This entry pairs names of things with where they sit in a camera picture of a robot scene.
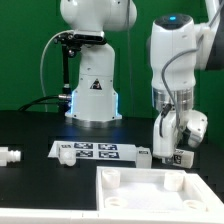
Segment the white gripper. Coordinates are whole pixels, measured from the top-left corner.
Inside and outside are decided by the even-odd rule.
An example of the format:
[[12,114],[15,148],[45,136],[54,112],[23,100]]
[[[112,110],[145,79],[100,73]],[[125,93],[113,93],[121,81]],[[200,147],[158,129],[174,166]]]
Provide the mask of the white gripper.
[[186,128],[184,114],[180,113],[176,127],[176,111],[162,111],[156,118],[153,129],[153,156],[171,158],[182,137],[180,129]]

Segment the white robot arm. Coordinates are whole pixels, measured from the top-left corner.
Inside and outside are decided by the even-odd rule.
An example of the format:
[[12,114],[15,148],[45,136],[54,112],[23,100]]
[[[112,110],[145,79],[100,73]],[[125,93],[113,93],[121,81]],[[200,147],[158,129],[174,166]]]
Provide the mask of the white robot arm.
[[[174,154],[184,131],[188,144],[198,146],[207,129],[207,117],[193,109],[194,71],[224,68],[219,39],[224,25],[224,0],[205,0],[206,23],[196,24],[185,14],[154,20],[147,50],[153,71],[153,107],[159,112],[153,130],[153,155]],[[113,87],[115,52],[106,43],[106,31],[133,26],[137,9],[132,0],[61,0],[60,12],[71,29],[66,32],[70,52],[81,53],[79,81],[66,116],[83,125],[117,121],[117,93]]]

